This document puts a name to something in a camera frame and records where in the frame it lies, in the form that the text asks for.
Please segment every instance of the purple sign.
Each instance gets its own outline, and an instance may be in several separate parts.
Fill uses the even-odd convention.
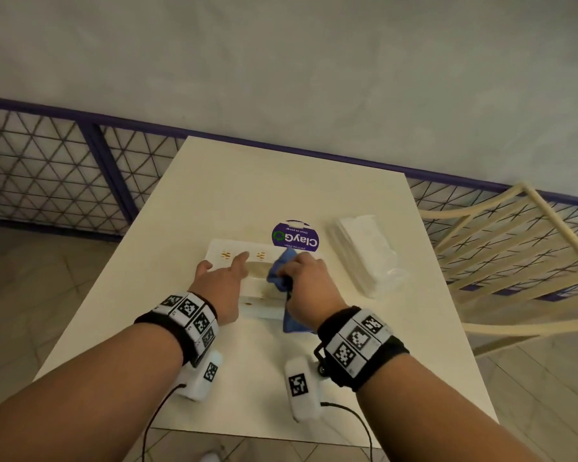
[[[300,220],[286,220],[274,227],[272,243],[274,246],[316,251],[319,247],[319,236],[310,225]]]

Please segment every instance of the qr code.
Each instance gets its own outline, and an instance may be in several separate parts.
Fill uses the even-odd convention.
[[[204,373],[203,379],[212,382],[216,376],[216,371],[218,371],[218,366],[216,366],[214,363],[208,364],[208,369]]]
[[[163,306],[176,306],[182,298],[184,297],[181,297],[180,295],[170,295],[161,304]]]
[[[212,328],[208,329],[208,332],[206,332],[205,334],[203,334],[203,337],[201,338],[201,341],[203,342],[203,346],[205,348],[208,348],[208,345],[214,340],[214,331],[212,330]]]
[[[383,324],[381,324],[372,316],[367,316],[366,319],[362,321],[362,325],[370,332],[372,332],[373,335],[377,334],[381,329],[383,329]]]
[[[190,318],[197,311],[197,308],[199,307],[196,304],[186,298],[184,303],[177,307],[177,310]]]
[[[201,312],[201,314],[193,321],[193,324],[195,324],[195,329],[197,329],[197,332],[200,334],[210,326],[210,321],[206,316],[205,311]]]
[[[303,372],[289,377],[289,389],[291,389],[291,395],[293,397],[308,394],[306,377],[304,376]]]
[[[370,340],[370,335],[360,326],[355,326],[348,339],[356,349],[362,350],[364,345]]]
[[[338,349],[336,349],[332,355],[334,355],[345,368],[351,365],[351,362],[355,358],[355,352],[345,342],[340,342]]]

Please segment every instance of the person's left arm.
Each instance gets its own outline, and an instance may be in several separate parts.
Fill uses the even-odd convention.
[[[247,253],[208,272],[189,291],[215,307],[219,326],[238,317]],[[182,367],[182,349],[161,326],[138,323],[59,366],[0,405],[0,460],[121,461]]]

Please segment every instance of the cord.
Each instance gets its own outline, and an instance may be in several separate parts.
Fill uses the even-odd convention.
[[[167,394],[167,395],[165,396],[165,398],[162,400],[161,405],[159,405],[159,406],[156,408],[156,411],[154,412],[154,415],[152,415],[152,418],[150,419],[150,422],[148,423],[148,426],[145,427],[145,431],[144,431],[144,443],[143,443],[142,448],[141,448],[141,462],[145,462],[145,440],[146,440],[147,437],[148,437],[148,430],[150,429],[150,426],[152,425],[152,422],[153,422],[154,419],[156,418],[156,415],[158,414],[158,412],[160,412],[160,410],[161,410],[162,406],[164,405],[164,403],[167,402],[167,399],[171,397],[171,394],[173,394],[174,392],[176,392],[178,389],[185,388],[185,387],[186,387],[186,384],[178,384],[175,388],[171,389],[171,390],[170,390],[170,393]]]
[[[366,424],[364,423],[364,420],[362,419],[361,416],[359,416],[356,412],[354,412],[353,410],[351,410],[349,407],[345,407],[344,405],[339,405],[339,404],[332,404],[331,402],[321,402],[321,406],[322,407],[336,407],[336,408],[342,408],[343,410],[346,410],[347,412],[351,412],[352,414],[354,414],[358,420],[360,420],[360,423],[362,424],[362,426],[364,427],[364,429],[366,430],[366,435],[368,436],[368,442],[370,443],[370,462],[372,462],[372,438],[370,437],[370,431],[368,431],[368,427],[366,426]]]

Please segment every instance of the person's left hand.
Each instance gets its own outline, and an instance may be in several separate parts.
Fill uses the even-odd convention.
[[[212,263],[201,261],[197,264],[195,280],[188,288],[189,292],[201,295],[216,310],[218,326],[230,324],[238,318],[238,297],[240,281],[248,275],[246,262],[248,251],[233,258],[231,267],[208,272]]]

